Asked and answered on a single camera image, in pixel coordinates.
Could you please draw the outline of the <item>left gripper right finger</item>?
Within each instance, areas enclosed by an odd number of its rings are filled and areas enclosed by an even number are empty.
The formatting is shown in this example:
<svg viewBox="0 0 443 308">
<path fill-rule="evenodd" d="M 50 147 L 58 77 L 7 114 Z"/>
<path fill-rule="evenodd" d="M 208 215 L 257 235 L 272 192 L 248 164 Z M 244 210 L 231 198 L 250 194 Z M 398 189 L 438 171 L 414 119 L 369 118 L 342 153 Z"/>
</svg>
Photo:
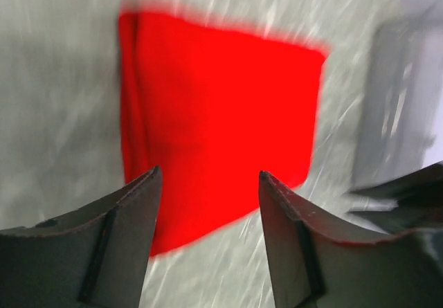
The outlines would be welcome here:
<svg viewBox="0 0 443 308">
<path fill-rule="evenodd" d="M 276 307 L 441 307 L 442 229 L 356 226 L 260 174 Z"/>
</svg>

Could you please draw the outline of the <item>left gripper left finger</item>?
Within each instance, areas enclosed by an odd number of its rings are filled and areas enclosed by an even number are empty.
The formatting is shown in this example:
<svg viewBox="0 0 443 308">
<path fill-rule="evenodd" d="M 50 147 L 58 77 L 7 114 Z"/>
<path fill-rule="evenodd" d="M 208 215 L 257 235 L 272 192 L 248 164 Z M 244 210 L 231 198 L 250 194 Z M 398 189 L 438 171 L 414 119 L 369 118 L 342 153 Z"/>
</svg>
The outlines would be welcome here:
<svg viewBox="0 0 443 308">
<path fill-rule="evenodd" d="M 1 231 L 1 306 L 137 307 L 162 187 L 156 167 L 77 210 Z"/>
</svg>

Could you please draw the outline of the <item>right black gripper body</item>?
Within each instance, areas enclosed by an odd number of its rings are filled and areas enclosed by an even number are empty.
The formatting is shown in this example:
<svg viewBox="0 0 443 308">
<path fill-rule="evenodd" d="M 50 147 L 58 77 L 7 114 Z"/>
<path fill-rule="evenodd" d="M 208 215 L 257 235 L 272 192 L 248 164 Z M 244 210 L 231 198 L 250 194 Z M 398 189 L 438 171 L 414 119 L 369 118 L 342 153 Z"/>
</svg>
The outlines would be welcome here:
<svg viewBox="0 0 443 308">
<path fill-rule="evenodd" d="M 350 193 L 394 203 L 388 209 L 353 208 L 348 211 L 387 233 L 442 227 L 441 162 L 380 185 L 351 190 Z"/>
</svg>

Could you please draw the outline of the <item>red t shirt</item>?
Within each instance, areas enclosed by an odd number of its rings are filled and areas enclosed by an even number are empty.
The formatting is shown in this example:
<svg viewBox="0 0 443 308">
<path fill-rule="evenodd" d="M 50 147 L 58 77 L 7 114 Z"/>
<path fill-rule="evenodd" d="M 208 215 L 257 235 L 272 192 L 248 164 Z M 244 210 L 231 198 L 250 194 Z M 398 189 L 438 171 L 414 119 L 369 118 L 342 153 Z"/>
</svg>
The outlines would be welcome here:
<svg viewBox="0 0 443 308">
<path fill-rule="evenodd" d="M 125 179 L 163 172 L 152 255 L 254 212 L 262 170 L 306 181 L 326 51 L 154 6 L 122 9 L 118 31 Z"/>
</svg>

